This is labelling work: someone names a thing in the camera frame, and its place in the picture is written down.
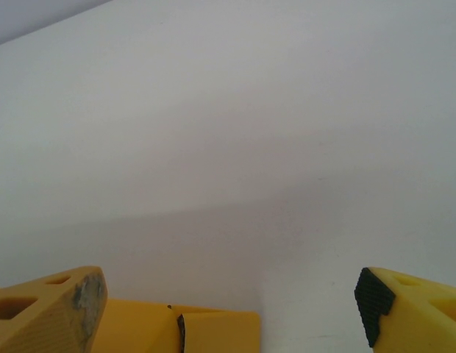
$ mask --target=black rubber pad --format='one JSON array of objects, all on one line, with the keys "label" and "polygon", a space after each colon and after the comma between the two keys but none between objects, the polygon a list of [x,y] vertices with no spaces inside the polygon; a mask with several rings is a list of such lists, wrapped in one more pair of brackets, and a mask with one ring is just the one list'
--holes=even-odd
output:
[{"label": "black rubber pad", "polygon": [[184,353],[185,351],[185,322],[184,322],[184,316],[179,315],[179,318],[177,318],[177,326],[179,327],[179,334],[181,338],[181,353]]},{"label": "black rubber pad", "polygon": [[354,295],[366,329],[368,345],[373,347],[380,335],[380,316],[390,313],[396,295],[368,268],[360,272]]}]

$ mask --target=yellow plastic part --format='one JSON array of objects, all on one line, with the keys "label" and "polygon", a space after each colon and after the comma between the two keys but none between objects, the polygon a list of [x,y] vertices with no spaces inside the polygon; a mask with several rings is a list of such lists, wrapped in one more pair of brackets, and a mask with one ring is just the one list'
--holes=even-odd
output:
[{"label": "yellow plastic part", "polygon": [[369,270],[395,295],[389,313],[380,316],[375,353],[456,353],[456,288],[383,268]]},{"label": "yellow plastic part", "polygon": [[180,353],[174,312],[163,304],[109,299],[92,353]]},{"label": "yellow plastic part", "polygon": [[0,289],[0,353],[260,351],[256,313],[106,301],[97,267]]},{"label": "yellow plastic part", "polygon": [[0,289],[0,353],[88,353],[106,301],[98,267]]},{"label": "yellow plastic part", "polygon": [[260,319],[250,312],[109,299],[92,349],[107,352],[258,353]]}]

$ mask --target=rectangular hole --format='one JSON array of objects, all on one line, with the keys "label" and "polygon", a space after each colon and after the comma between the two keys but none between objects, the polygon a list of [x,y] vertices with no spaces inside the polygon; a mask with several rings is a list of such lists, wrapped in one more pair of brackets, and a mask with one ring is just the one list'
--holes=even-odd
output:
[{"label": "rectangular hole", "polygon": [[431,300],[430,304],[456,322],[456,299]]},{"label": "rectangular hole", "polygon": [[10,320],[22,313],[37,298],[4,298],[0,299],[0,320]]},{"label": "rectangular hole", "polygon": [[71,276],[63,276],[55,279],[50,279],[48,282],[46,282],[47,285],[61,285],[62,283],[66,282],[68,279],[70,279]]},{"label": "rectangular hole", "polygon": [[395,279],[400,282],[402,285],[419,285],[419,282],[411,279],[410,277],[405,276],[395,276]]}]

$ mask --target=white surface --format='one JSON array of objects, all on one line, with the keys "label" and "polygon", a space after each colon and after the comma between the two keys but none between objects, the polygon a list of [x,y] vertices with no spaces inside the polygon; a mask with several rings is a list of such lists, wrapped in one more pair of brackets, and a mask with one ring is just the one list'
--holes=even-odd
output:
[{"label": "white surface", "polygon": [[0,44],[109,0],[0,0]]},{"label": "white surface", "polygon": [[456,1],[115,1],[0,46],[0,285],[369,352],[360,269],[456,285]]}]

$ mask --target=white ceiling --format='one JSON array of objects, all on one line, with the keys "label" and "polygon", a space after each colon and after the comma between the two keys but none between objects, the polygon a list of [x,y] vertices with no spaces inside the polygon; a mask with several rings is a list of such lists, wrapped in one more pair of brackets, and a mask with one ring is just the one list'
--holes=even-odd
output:
[{"label": "white ceiling", "polygon": [[0,0],[0,44],[109,0]]}]

